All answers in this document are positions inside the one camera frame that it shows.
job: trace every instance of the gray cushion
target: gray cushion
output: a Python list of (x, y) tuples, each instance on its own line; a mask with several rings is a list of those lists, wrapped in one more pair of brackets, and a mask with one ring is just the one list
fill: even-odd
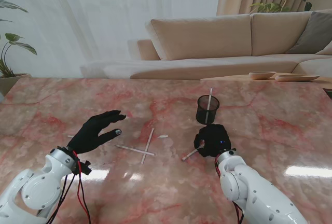
[(315, 54), (332, 40), (332, 14), (313, 12), (296, 44), (287, 54)]

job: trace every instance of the cup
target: cup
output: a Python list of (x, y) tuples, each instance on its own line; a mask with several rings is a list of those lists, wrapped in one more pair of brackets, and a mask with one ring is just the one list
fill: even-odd
[(212, 124), (220, 106), (219, 100), (216, 97), (211, 96), (210, 107), (207, 109), (209, 104), (209, 95), (203, 95), (198, 98), (197, 104), (196, 120), (200, 124)]

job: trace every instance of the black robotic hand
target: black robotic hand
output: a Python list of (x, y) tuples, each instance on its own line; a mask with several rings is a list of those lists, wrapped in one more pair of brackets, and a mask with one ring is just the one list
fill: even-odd
[(96, 149), (98, 146), (105, 144), (107, 141), (121, 135), (120, 129), (114, 129), (100, 136), (102, 129), (109, 126), (110, 123), (118, 122), (125, 119), (125, 115), (121, 115), (120, 111), (107, 111), (91, 117), (82, 128), (68, 143), (67, 147), (74, 150), (77, 154), (86, 153)]
[(204, 141), (204, 147), (198, 149), (203, 157), (216, 157), (220, 153), (231, 149), (231, 143), (225, 127), (221, 124), (208, 124), (203, 127), (193, 142), (195, 149)]

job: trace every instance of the white curtain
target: white curtain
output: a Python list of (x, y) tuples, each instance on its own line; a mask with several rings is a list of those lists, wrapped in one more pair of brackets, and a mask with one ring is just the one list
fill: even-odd
[(82, 64), (129, 60), (127, 41), (148, 38), (151, 18), (215, 16), (218, 0), (6, 0), (29, 13), (0, 9), (0, 34), (15, 33), (38, 56), (12, 47), (8, 63), (35, 77), (80, 77)]

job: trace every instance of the sofa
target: sofa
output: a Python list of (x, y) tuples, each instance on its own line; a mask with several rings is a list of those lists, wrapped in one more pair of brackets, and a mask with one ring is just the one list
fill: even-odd
[(88, 63), (81, 71), (87, 78), (199, 80), (251, 71), (332, 77), (332, 55), (287, 54), (311, 13), (152, 19), (150, 39), (128, 41), (132, 60)]

